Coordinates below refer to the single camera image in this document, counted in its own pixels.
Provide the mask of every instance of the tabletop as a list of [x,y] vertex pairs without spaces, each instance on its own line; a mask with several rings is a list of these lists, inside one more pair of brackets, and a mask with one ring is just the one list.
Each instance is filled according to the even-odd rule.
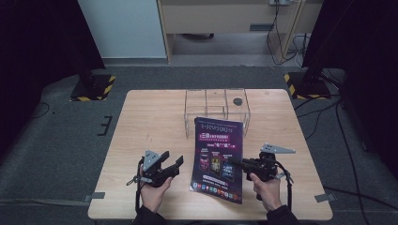
[[[137,173],[138,161],[146,149],[170,157],[166,168],[184,157],[180,175],[166,191],[159,213],[166,219],[264,220],[266,210],[255,199],[253,183],[243,175],[243,203],[236,204],[203,193],[189,191],[194,135],[185,132],[185,90],[133,90],[126,96],[114,137],[104,161],[88,215],[93,219],[133,219],[136,216],[136,185],[126,184]],[[276,158],[290,171],[294,184],[292,211],[298,219],[329,220],[329,202],[317,202],[314,196],[324,189],[290,97],[282,89],[246,89],[251,119],[243,139],[243,157],[258,158],[264,143],[294,149],[296,154]],[[281,200],[287,203],[287,182],[281,182]]]

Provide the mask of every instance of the white wall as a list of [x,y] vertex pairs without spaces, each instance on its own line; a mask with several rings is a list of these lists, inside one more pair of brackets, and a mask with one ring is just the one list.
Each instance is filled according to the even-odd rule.
[[156,0],[78,0],[102,58],[166,58]]

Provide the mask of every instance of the yellow and black hazard tape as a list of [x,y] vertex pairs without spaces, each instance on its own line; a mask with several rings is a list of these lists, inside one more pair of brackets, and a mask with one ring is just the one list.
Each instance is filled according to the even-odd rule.
[[292,99],[311,99],[311,98],[327,99],[327,97],[323,97],[321,95],[300,95],[300,94],[298,94],[294,84],[292,83],[292,80],[290,79],[289,74],[284,74],[284,80],[286,81],[287,87],[289,88],[290,95],[292,96]]
[[104,100],[108,97],[109,93],[111,92],[112,86],[114,85],[114,81],[116,79],[116,76],[111,76],[109,78],[109,81],[106,85],[106,88],[103,91],[103,94],[101,96],[96,96],[96,97],[71,97],[71,101],[91,101],[91,100]]

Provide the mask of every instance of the gray carpet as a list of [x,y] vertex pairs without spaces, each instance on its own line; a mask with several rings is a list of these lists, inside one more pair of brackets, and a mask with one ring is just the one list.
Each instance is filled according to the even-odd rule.
[[[77,76],[47,86],[42,103],[26,124],[11,153],[0,167],[0,200],[41,199],[80,202],[94,191],[102,163],[111,142],[125,95],[132,89],[282,88],[283,75],[297,67],[108,67],[97,73],[116,76],[110,95],[103,101],[72,102],[69,95]],[[297,115],[322,110],[336,102],[312,100],[297,109]],[[304,100],[292,99],[294,106]],[[357,192],[353,167],[344,144],[333,106],[301,116],[298,120],[307,140],[322,184],[327,188]],[[339,117],[358,174],[360,192],[398,207],[398,182],[377,153],[361,149],[360,138],[349,115],[338,107]],[[98,136],[113,120],[106,136]],[[326,189],[337,201],[331,202],[333,219],[318,224],[365,224],[359,198]],[[396,224],[397,211],[383,203],[362,198],[370,224]],[[0,224],[94,224],[87,206],[0,204]],[[172,221],[170,224],[187,224]],[[129,221],[98,221],[99,224],[129,224]],[[215,221],[194,224],[214,224]],[[250,221],[218,224],[256,224]]]

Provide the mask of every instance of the table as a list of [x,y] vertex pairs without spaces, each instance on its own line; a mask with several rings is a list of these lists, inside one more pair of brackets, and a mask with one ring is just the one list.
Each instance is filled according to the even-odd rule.
[[169,62],[176,34],[218,34],[270,31],[269,46],[285,61],[295,34],[312,33],[323,0],[291,1],[276,7],[268,0],[157,0]]
[[[293,213],[298,219],[328,220],[329,202],[317,202],[324,194],[313,159],[304,140],[298,119],[286,91],[280,89],[246,90],[251,121],[243,141],[243,156],[257,158],[260,147],[271,143],[295,149],[296,154],[277,155],[292,174]],[[184,124],[185,90],[129,91],[95,192],[105,192],[103,199],[93,199],[88,215],[93,219],[133,219],[136,216],[136,185],[126,183],[137,172],[138,161],[146,149],[157,153],[170,151],[163,168],[182,155],[180,175],[166,192],[159,213],[166,219],[263,220],[266,211],[255,199],[253,183],[243,176],[243,204],[189,191],[194,135],[188,138]],[[281,198],[287,203],[286,181],[281,182]]]

